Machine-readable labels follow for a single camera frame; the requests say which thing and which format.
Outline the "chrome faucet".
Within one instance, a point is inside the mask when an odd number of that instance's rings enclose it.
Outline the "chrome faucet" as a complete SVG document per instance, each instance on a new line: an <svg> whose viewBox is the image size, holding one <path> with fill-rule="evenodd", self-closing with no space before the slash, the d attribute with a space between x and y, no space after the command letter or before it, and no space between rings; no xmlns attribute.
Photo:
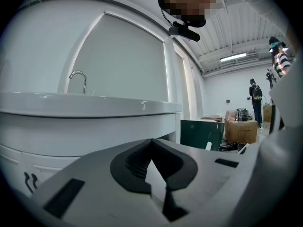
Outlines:
<svg viewBox="0 0 303 227"><path fill-rule="evenodd" d="M84 80L84 84L83 84L83 90L82 90L82 94L85 95L86 94L86 90L87 90L87 76L85 75L84 72L80 71L80 70L75 70L73 71L68 78L72 79L75 75L81 75L83 77Z"/></svg>

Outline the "narrow grey roller blind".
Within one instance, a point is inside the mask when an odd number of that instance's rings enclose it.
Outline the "narrow grey roller blind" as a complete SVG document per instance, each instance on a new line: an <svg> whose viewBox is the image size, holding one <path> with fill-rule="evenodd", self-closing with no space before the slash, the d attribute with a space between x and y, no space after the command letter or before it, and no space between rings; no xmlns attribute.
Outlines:
<svg viewBox="0 0 303 227"><path fill-rule="evenodd" d="M174 51L177 59L178 83L181 89L181 99L183 106L183 119L191 119L191 97L190 97L190 79L188 74L189 60L183 50L176 44Z"/></svg>

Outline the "flat cardboard box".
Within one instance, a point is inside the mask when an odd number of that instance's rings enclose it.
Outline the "flat cardboard box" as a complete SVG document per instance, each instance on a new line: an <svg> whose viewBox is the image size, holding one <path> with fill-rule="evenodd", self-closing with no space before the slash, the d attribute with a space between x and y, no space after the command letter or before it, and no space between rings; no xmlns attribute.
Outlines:
<svg viewBox="0 0 303 227"><path fill-rule="evenodd" d="M220 115L204 116L204 117L201 117L200 119L207 120L207 121L223 122L223 118Z"/></svg>

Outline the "black electronic device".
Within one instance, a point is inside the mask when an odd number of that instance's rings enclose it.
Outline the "black electronic device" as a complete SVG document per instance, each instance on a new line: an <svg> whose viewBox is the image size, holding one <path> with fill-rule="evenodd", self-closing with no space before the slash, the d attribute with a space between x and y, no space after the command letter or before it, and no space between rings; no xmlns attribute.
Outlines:
<svg viewBox="0 0 303 227"><path fill-rule="evenodd" d="M235 113L236 121L245 122L248 120L249 114L246 108L237 108Z"/></svg>

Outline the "linear ceiling light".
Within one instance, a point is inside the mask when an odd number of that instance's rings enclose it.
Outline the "linear ceiling light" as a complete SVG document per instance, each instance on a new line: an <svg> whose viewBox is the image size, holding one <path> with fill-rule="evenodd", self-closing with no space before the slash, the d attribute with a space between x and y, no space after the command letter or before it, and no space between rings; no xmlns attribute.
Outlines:
<svg viewBox="0 0 303 227"><path fill-rule="evenodd" d="M225 61L235 60L235 59L238 59L238 58L243 58L246 55L247 55L246 53L239 53L239 54L227 56L227 57L221 58L220 62L225 62Z"/></svg>

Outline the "wide grey roller blind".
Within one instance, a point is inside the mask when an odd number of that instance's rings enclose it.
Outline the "wide grey roller blind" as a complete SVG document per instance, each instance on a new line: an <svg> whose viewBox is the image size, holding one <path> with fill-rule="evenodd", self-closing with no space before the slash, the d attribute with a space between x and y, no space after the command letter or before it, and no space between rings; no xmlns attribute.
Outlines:
<svg viewBox="0 0 303 227"><path fill-rule="evenodd" d="M108 13L100 15L77 49L68 75L87 76L86 95L169 101L164 42L144 28ZM82 94L81 75L65 91Z"/></svg>

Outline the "black tripod rig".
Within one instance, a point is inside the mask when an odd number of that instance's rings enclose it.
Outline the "black tripod rig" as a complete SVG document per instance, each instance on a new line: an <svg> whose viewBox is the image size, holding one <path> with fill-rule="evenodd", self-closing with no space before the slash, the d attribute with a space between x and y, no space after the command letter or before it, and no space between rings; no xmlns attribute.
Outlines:
<svg viewBox="0 0 303 227"><path fill-rule="evenodd" d="M270 89L272 89L274 87L274 85L277 83L277 79L274 75L274 72L272 72L271 69L267 69L266 80L269 81Z"/></svg>

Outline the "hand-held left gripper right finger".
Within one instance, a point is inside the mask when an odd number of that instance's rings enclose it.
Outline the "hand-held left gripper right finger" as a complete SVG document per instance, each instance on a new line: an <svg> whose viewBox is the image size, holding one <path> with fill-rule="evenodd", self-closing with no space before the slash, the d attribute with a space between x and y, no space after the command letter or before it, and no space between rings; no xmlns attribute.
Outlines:
<svg viewBox="0 0 303 227"><path fill-rule="evenodd" d="M151 197L173 222L205 206L226 184L241 157L180 145L151 142Z"/></svg>

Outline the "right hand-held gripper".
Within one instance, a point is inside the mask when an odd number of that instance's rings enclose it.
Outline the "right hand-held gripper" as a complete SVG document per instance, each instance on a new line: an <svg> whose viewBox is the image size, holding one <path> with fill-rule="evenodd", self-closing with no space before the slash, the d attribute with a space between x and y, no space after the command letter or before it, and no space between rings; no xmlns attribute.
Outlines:
<svg viewBox="0 0 303 227"><path fill-rule="evenodd" d="M269 95L278 112L273 133L279 131L281 121L286 128L303 126L303 58L296 58L287 73L270 90Z"/></svg>

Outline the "large cardboard box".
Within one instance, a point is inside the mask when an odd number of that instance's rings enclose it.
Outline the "large cardboard box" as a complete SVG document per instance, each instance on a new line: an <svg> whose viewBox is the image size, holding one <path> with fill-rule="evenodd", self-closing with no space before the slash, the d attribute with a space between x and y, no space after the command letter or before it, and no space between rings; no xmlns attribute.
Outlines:
<svg viewBox="0 0 303 227"><path fill-rule="evenodd" d="M252 144L256 142L258 124L255 120L238 122L236 111L228 110L225 114L225 138L233 142Z"/></svg>

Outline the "small cardboard box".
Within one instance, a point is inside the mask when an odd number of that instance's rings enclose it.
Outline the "small cardboard box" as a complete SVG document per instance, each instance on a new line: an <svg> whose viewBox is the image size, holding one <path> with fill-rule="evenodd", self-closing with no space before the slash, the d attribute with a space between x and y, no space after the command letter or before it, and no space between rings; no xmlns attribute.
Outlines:
<svg viewBox="0 0 303 227"><path fill-rule="evenodd" d="M263 121L271 122L272 117L272 105L263 106Z"/></svg>

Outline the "white vanity cabinet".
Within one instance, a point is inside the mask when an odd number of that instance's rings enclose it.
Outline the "white vanity cabinet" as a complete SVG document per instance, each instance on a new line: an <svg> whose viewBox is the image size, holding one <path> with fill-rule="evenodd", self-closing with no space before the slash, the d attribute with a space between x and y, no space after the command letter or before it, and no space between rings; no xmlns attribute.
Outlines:
<svg viewBox="0 0 303 227"><path fill-rule="evenodd" d="M0 171L27 196L27 172L37 187L81 156L124 143L164 138L180 141L180 114L117 118L50 118L0 113Z"/></svg>

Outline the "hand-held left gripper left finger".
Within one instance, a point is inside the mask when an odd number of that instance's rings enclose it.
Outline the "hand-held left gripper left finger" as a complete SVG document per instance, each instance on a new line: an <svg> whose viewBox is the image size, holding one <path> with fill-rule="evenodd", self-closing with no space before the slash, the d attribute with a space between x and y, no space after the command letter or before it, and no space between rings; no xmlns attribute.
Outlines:
<svg viewBox="0 0 303 227"><path fill-rule="evenodd" d="M137 162L151 140L80 157L38 187L31 212L46 227L164 227L169 220L151 196Z"/></svg>

